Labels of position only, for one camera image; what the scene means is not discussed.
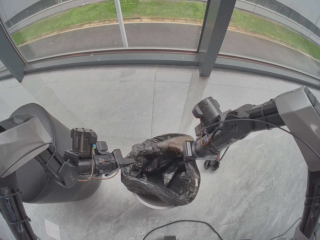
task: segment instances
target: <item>crumpled black plastic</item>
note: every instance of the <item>crumpled black plastic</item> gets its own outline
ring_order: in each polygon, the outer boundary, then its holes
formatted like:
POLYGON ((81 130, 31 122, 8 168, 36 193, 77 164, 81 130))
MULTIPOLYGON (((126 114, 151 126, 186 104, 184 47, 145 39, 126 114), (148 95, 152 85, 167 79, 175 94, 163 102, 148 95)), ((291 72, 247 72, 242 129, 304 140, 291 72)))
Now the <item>crumpled black plastic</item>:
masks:
POLYGON ((121 182, 134 193, 153 194, 173 206, 191 203, 199 190, 200 172, 195 160, 183 160, 188 135, 170 133, 132 146, 126 158, 136 163, 121 169, 121 182))
POLYGON ((220 161, 218 160, 205 160, 203 163, 203 167, 207 170, 212 166, 212 171, 216 171, 219 169, 220 161))

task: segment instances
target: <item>gray marble floor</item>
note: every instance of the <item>gray marble floor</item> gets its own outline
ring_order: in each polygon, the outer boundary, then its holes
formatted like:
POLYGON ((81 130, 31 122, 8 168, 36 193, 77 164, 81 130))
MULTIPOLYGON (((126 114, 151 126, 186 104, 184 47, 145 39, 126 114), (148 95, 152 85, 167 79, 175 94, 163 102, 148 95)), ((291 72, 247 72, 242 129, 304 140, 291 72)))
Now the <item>gray marble floor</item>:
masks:
MULTIPOLYGON (((165 133, 195 136, 191 109, 213 96, 222 111, 260 104, 299 84, 214 70, 199 78, 194 67, 115 66, 73 68, 28 74, 20 84, 0 81, 0 120, 19 106, 35 102, 69 128, 94 129, 98 140, 123 154, 147 138, 165 133)), ((320 99, 320 92, 314 90, 320 99)), ((286 231, 301 215, 307 166, 294 139, 274 129, 253 133, 231 146, 219 170, 198 162, 201 186, 189 205, 153 210, 139 203, 120 181, 102 181, 86 200, 25 204, 42 240, 142 239, 155 227, 181 219, 209 222, 224 239, 268 240, 286 231)), ((218 239, 198 223, 177 223, 147 237, 218 239)), ((3 218, 0 238, 11 240, 3 218)))

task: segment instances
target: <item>white pole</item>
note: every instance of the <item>white pole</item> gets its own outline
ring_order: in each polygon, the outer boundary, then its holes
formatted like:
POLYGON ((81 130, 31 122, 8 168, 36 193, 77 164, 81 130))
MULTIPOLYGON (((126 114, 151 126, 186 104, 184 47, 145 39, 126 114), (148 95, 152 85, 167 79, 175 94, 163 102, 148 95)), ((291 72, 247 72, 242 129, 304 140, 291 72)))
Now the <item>white pole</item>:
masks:
POLYGON ((119 26, 120 26, 120 32, 121 32, 123 46, 125 48, 128 48, 129 46, 128 46, 128 41, 127 41, 127 36, 126 36, 125 25, 123 23, 123 18, 122 18, 120 0, 114 0, 114 2, 115 2, 115 8, 117 10, 117 15, 118 15, 118 21, 119 21, 119 26))

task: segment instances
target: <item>white floor patch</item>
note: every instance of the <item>white floor patch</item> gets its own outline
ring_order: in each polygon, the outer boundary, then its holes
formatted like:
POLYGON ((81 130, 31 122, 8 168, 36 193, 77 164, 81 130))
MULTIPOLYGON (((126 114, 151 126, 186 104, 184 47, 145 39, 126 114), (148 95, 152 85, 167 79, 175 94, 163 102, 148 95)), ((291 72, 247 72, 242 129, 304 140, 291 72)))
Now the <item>white floor patch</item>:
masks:
POLYGON ((57 240, 61 240, 59 225, 54 224, 46 219, 44 219, 44 225, 45 225, 45 230, 47 231, 48 236, 57 240))
POLYGON ((256 146, 255 149, 262 147, 264 144, 260 144, 259 146, 256 146))

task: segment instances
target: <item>asphalt road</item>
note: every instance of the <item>asphalt road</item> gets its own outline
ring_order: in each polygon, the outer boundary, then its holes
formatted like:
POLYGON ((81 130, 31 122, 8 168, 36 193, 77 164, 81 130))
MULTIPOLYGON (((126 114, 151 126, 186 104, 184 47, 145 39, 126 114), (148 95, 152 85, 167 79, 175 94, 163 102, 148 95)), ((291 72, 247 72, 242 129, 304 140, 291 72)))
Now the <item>asphalt road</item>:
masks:
MULTIPOLYGON (((196 50, 201 26, 178 23, 129 23, 125 31, 130 48, 196 50)), ((118 24, 56 34, 20 47, 28 61, 62 54, 122 48, 118 24)), ((221 53, 253 58, 306 72, 320 78, 320 63, 281 44, 228 30, 221 53)))

